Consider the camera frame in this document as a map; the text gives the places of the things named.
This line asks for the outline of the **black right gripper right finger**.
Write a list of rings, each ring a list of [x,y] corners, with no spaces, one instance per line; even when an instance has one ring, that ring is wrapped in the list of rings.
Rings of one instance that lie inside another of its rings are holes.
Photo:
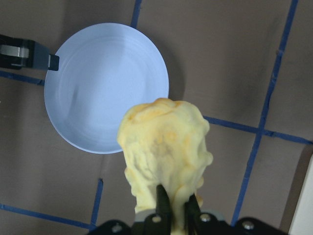
[[[189,235],[227,235],[229,225],[216,210],[202,211],[193,194],[185,203],[185,229]]]

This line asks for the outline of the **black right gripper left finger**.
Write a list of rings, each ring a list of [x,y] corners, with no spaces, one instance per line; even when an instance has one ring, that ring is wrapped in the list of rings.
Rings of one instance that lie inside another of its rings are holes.
[[[172,211],[170,200],[162,185],[156,187],[156,207],[136,214],[133,235],[170,235]]]

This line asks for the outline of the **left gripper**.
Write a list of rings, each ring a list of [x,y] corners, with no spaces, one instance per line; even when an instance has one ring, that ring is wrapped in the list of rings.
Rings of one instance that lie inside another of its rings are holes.
[[[34,68],[44,71],[59,70],[59,56],[33,40],[0,35],[0,67],[20,70]]]

